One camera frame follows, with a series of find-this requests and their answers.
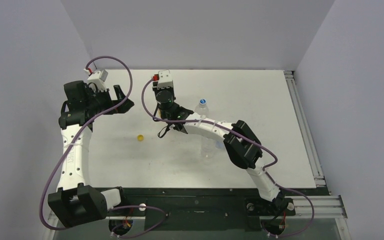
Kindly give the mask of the tall clear bottle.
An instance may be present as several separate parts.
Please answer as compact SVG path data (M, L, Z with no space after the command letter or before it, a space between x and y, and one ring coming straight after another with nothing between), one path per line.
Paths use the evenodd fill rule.
M197 119L208 118L210 111L209 111L209 107L208 107L207 103L206 103L206 105L200 105L199 102L194 109L194 113L196 114Z

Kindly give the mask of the yellow bottle cap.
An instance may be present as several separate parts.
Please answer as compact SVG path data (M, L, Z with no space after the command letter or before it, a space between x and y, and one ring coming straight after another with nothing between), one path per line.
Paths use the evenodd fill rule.
M144 136L143 136L142 134L139 134L139 135L137 136L137 140L138 140L139 142L142 142L142 141L144 140Z

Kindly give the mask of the blue white cap tall bottle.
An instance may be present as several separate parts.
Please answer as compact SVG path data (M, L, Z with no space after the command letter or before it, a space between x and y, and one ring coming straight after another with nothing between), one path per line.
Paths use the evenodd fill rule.
M206 101L205 99L202 98L202 99L199 100L199 104L200 104L200 105L206 105L206 104L207 104L207 101Z

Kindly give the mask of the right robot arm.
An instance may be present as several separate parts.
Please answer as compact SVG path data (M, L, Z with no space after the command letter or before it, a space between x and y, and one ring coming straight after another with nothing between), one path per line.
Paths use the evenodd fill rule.
M268 173L268 168L278 162L278 157L262 145L245 121L216 121L207 114L176 103L172 82L161 83L159 80L152 80L150 83L156 100L156 110L151 114L155 122L166 123L167 130L198 135L223 143L230 161L251 177L262 199L262 207L267 213L274 217L294 213L292 200L285 197L287 188L280 186Z

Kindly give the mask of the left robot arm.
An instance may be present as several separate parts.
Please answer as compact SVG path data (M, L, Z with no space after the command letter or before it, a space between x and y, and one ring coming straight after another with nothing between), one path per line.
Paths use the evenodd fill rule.
M116 215L129 210L121 187L102 190L89 181L89 146L96 115L124 114L134 106L119 85L113 89L115 100L101 81L77 80L64 85L67 99L58 119L63 140L60 179L47 203L66 229L105 219L109 210Z

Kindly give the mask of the near clear bottle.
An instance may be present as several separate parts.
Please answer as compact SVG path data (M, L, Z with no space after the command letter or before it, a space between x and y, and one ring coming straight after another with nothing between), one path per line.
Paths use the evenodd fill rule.
M201 138L200 155L204 159L212 158L216 153L216 141L207 137Z

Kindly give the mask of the small clear bottle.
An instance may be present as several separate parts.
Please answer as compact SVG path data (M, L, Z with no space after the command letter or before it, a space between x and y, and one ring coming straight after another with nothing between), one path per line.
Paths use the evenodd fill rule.
M224 149L225 148L225 145L224 145L224 143L222 142L222 141L216 141L215 142L215 147L217 148L217 149Z

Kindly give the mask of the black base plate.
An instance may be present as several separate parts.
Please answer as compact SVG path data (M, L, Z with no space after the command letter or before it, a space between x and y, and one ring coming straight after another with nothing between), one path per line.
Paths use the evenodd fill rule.
M259 232L283 229L285 218L296 215L284 191L267 201L255 188L124 188L121 206L107 218L116 224L143 220L146 229L159 224L157 231Z

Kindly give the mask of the aluminium frame rail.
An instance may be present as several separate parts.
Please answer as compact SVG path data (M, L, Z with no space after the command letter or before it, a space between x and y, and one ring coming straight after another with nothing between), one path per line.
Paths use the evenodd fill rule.
M319 160L319 156L316 150L313 136L311 134L310 127L308 125L307 118L304 113L304 109L298 93L296 81L294 78L294 72L291 70L285 70L283 72L286 84L289 90L289 94L292 100L292 105L295 111L295 115L298 121L308 160L310 163L311 171L314 177L314 181L317 187L326 187L326 179L322 170L322 166Z

